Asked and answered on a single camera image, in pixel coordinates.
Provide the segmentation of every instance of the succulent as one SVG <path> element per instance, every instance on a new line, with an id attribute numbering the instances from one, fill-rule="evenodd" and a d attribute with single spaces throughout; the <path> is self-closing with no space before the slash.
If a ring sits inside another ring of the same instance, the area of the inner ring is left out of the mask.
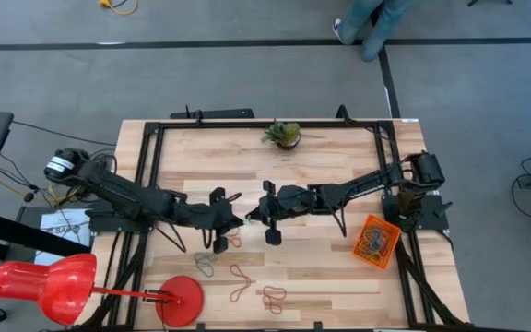
<path id="1" fill-rule="evenodd" d="M 301 134 L 301 128 L 298 124 L 274 123 L 264 131 L 262 142 L 272 141 L 282 146 L 291 145 L 298 135 Z"/>

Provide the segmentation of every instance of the orange container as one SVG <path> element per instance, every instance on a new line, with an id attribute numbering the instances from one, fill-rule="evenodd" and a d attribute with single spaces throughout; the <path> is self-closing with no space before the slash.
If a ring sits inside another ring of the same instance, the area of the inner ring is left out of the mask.
<path id="1" fill-rule="evenodd" d="M 401 229 L 392 223 L 368 215 L 352 253 L 357 258 L 386 270 L 400 235 Z"/>

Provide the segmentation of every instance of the white paper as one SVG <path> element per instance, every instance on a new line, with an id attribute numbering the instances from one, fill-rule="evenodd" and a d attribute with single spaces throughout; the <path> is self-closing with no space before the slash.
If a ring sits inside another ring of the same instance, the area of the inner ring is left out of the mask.
<path id="1" fill-rule="evenodd" d="M 85 211 L 87 211 L 85 208 L 64 208 L 64 217 L 60 211 L 56 211 L 53 214 L 42 215 L 41 230 L 65 238 L 69 241 L 89 246 L 89 217 L 85 214 Z M 36 252 L 36 254 L 37 256 L 34 259 L 34 263 L 46 266 L 63 258 L 60 255 L 42 253 L 40 251 Z"/>

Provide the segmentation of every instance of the jeans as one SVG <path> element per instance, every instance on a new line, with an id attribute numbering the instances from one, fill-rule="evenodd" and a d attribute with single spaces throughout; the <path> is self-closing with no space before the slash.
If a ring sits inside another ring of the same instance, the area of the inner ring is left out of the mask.
<path id="1" fill-rule="evenodd" d="M 382 3 L 378 22 L 370 36 L 364 40 L 361 53 L 363 61 L 374 60 L 412 2 L 413 0 L 354 0 L 337 27 L 339 40 L 351 45 L 368 22 L 372 11 Z"/>

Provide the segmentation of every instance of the wooden table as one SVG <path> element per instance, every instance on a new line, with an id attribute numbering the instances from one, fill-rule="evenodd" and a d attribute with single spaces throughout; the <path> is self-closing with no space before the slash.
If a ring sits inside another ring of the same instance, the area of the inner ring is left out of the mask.
<path id="1" fill-rule="evenodd" d="M 124 121 L 118 138 L 118 173 L 131 180 L 136 173 L 144 123 Z M 394 124 L 401 156 L 425 149 L 419 122 L 395 120 Z M 374 136 L 366 130 L 317 128 L 301 132 L 299 146 L 282 151 L 261 143 L 260 129 L 169 129 L 161 152 L 158 184 L 184 191 L 192 203 L 207 203 L 208 194 L 218 186 L 226 188 L 228 195 L 242 192 L 233 203 L 234 213 L 242 218 L 264 194 L 263 180 L 272 181 L 278 188 L 283 184 L 342 183 L 379 167 Z M 151 153 L 152 148 L 147 156 L 147 176 Z M 395 257 L 389 268 L 381 271 L 350 252 L 366 216 L 383 215 L 380 196 L 375 193 L 348 204 L 347 238 L 342 237 L 331 216 L 279 222 L 283 236 L 280 246 L 266 244 L 266 226 L 260 222 L 245 225 L 240 231 L 242 246 L 230 245 L 215 263 L 212 278 L 195 267 L 194 254 L 207 251 L 200 231 L 179 229 L 187 254 L 153 231 L 148 238 L 141 289 L 158 289 L 164 280 L 177 275 L 199 280 L 206 298 L 196 322 L 206 323 L 206 328 L 312 328 L 315 321 L 323 322 L 324 328 L 407 327 Z M 166 224 L 159 226 L 171 234 Z M 452 312 L 467 321 L 450 244 L 435 231 L 419 231 L 418 236 L 428 282 Z M 113 237 L 113 233 L 102 234 L 93 244 L 92 253 L 98 257 L 97 285 L 103 283 Z M 131 253 L 137 241 L 133 243 Z M 229 297 L 244 281 L 230 273 L 231 264 L 238 264 L 252 280 L 238 302 L 231 302 Z M 111 277 L 116 266 L 114 258 Z M 419 291 L 411 282 L 417 317 L 422 322 Z M 263 303 L 263 288 L 268 285 L 288 292 L 279 302 L 281 314 L 270 313 Z M 100 296 L 93 294 L 78 322 L 91 316 L 99 303 Z M 126 304 L 123 299 L 119 323 L 125 320 Z M 135 328 L 162 329 L 153 303 L 138 302 Z"/>

